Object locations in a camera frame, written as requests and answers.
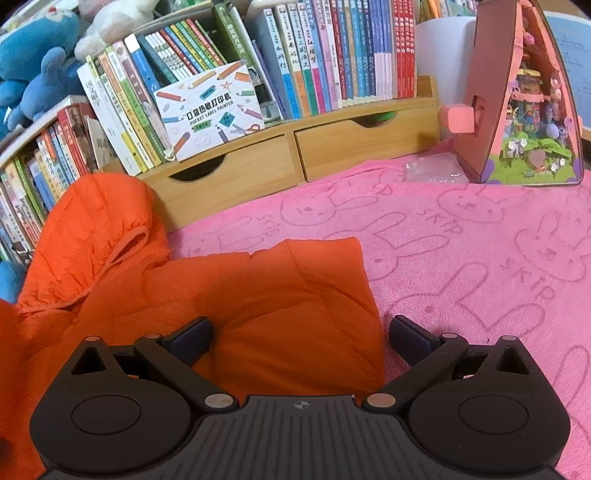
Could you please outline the orange puffer jacket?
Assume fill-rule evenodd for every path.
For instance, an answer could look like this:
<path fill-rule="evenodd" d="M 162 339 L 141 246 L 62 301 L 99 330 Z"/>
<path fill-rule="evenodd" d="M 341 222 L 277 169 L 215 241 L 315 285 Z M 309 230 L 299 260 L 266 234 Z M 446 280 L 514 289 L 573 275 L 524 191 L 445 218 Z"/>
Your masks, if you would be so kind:
<path fill-rule="evenodd" d="M 174 260 L 145 183 L 86 175 L 50 212 L 17 301 L 1 306 L 2 477 L 42 473 L 31 415 L 82 340 L 130 344 L 199 316 L 215 336 L 194 369 L 238 398 L 363 397 L 384 382 L 383 325 L 358 241 Z"/>

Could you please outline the pink bunny towel mat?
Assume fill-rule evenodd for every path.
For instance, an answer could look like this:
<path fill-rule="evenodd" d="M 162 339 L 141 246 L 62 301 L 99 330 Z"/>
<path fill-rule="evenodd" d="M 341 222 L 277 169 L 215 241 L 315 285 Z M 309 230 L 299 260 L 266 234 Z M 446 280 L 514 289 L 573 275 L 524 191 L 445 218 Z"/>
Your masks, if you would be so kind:
<path fill-rule="evenodd" d="M 408 183 L 405 158 L 361 166 L 194 222 L 176 257 L 353 237 L 384 320 L 476 344 L 518 336 L 571 416 L 560 471 L 590 475 L 590 186 Z"/>

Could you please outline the wooden desk shelf with drawers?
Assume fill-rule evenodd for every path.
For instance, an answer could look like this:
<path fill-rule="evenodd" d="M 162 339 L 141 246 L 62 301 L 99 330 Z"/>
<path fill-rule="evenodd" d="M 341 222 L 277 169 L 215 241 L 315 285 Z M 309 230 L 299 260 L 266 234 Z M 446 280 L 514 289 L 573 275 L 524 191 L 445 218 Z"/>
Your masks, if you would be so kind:
<path fill-rule="evenodd" d="M 412 98 L 360 104 L 277 124 L 140 175 L 167 231 L 321 179 L 367 160 L 424 151 L 440 140 L 435 78 Z"/>

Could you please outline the clear plastic bag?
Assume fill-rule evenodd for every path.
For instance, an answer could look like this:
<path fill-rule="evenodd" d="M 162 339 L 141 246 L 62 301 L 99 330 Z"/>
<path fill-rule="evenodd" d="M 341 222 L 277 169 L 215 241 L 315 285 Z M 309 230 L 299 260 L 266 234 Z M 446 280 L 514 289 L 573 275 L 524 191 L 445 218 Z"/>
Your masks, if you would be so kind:
<path fill-rule="evenodd" d="M 406 182 L 449 184 L 469 182 L 457 156 L 452 152 L 421 156 L 406 163 L 403 177 Z"/>

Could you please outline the white label printer box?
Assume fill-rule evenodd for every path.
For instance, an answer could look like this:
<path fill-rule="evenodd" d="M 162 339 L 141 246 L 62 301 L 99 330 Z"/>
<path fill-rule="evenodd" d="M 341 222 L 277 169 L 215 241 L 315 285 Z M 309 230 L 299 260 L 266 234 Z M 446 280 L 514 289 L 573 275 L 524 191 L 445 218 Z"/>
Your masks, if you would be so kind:
<path fill-rule="evenodd" d="M 154 99 L 178 161 L 264 129 L 242 60 L 167 85 Z"/>

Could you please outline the pink cardboard book nook house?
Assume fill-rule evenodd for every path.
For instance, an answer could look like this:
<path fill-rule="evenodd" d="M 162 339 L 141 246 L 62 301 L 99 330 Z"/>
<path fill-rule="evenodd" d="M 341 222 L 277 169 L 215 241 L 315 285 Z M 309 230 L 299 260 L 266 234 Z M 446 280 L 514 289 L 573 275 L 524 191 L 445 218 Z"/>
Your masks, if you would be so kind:
<path fill-rule="evenodd" d="M 452 150 L 480 184 L 570 185 L 584 178 L 582 122 L 536 1 L 484 1 L 463 102 L 439 110 Z"/>

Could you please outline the blue plush toy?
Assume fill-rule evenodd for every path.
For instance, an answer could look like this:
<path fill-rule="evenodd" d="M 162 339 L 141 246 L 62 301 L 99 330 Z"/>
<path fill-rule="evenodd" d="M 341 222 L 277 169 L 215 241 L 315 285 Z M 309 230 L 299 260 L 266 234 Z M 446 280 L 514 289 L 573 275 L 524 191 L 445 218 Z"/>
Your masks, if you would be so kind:
<path fill-rule="evenodd" d="M 1 136 L 83 93 L 73 57 L 79 18 L 52 8 L 1 36 Z"/>

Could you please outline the white pink bunny plush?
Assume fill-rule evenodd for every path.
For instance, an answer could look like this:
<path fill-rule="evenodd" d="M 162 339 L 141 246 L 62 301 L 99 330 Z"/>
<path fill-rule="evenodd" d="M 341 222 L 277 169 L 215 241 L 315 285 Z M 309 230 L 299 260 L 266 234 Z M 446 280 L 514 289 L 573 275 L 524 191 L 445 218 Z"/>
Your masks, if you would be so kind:
<path fill-rule="evenodd" d="M 74 48 L 74 56 L 84 62 L 109 45 L 154 19 L 158 0 L 80 0 L 80 17 L 89 23 Z"/>

